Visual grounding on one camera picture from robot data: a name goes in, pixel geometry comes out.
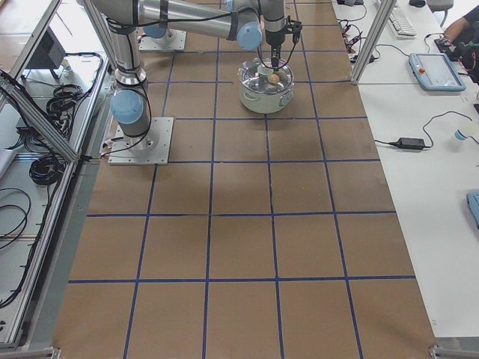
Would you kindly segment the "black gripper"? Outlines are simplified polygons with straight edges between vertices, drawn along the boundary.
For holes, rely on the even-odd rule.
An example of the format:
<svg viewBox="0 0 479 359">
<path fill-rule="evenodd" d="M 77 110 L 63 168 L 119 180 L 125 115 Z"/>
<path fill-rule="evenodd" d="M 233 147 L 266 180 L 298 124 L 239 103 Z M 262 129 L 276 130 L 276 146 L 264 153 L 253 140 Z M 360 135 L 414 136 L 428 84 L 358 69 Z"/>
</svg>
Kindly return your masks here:
<svg viewBox="0 0 479 359">
<path fill-rule="evenodd" d="M 263 22 L 266 42 L 271 46 L 271 67 L 278 71 L 281 60 L 281 45 L 285 40 L 286 27 L 284 0 L 263 0 Z"/>
</svg>

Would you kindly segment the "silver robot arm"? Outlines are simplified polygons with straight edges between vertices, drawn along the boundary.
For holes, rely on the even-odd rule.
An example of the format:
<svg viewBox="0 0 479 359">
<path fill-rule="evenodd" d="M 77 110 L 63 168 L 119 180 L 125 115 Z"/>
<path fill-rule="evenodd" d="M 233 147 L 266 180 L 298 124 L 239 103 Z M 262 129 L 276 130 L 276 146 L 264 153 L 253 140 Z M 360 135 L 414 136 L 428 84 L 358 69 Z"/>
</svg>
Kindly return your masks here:
<svg viewBox="0 0 479 359">
<path fill-rule="evenodd" d="M 155 40 L 172 40 L 176 37 L 176 31 L 163 28 L 160 25 L 147 25 L 143 27 L 143 32 L 147 37 Z"/>
<path fill-rule="evenodd" d="M 188 1 L 85 1 L 90 17 L 98 16 L 97 31 L 113 51 L 117 88 L 110 111 L 124 140 L 108 156 L 118 164 L 149 165 L 168 159 L 171 134 L 163 125 L 170 117 L 155 118 L 147 97 L 148 79 L 135 32 L 143 28 L 156 38 L 172 31 L 190 31 L 237 42 L 250 51 L 267 43 L 272 66 L 281 63 L 281 47 L 290 34 L 284 1 L 227 1 L 219 10 Z"/>
</svg>

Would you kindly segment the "person forearm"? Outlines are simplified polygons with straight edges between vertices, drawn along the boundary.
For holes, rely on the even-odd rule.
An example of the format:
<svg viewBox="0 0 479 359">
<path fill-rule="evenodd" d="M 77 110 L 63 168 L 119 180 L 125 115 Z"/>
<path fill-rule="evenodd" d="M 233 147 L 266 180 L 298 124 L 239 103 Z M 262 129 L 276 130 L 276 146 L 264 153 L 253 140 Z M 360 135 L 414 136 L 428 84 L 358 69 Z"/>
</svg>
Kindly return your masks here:
<svg viewBox="0 0 479 359">
<path fill-rule="evenodd" d="M 444 31 L 445 37 L 454 42 L 465 30 L 472 26 L 473 22 L 478 21 L 478 7 L 470 10 L 466 15 L 452 22 Z"/>
</svg>

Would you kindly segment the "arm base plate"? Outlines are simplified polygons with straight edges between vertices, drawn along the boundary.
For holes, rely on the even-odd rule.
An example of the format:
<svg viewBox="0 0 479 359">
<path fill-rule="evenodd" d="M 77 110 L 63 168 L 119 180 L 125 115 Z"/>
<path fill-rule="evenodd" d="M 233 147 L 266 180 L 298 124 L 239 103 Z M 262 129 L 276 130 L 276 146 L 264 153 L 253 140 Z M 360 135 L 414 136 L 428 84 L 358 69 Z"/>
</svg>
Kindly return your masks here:
<svg viewBox="0 0 479 359">
<path fill-rule="evenodd" d="M 185 45 L 185 31 L 167 30 L 160 38 L 141 35 L 138 47 L 140 52 L 182 52 Z"/>
<path fill-rule="evenodd" d="M 139 138 L 124 136 L 122 128 L 117 125 L 115 136 L 122 139 L 113 143 L 108 163 L 110 165 L 168 164 L 173 126 L 173 117 L 154 117 L 146 137 L 130 148 L 139 141 Z"/>
</svg>

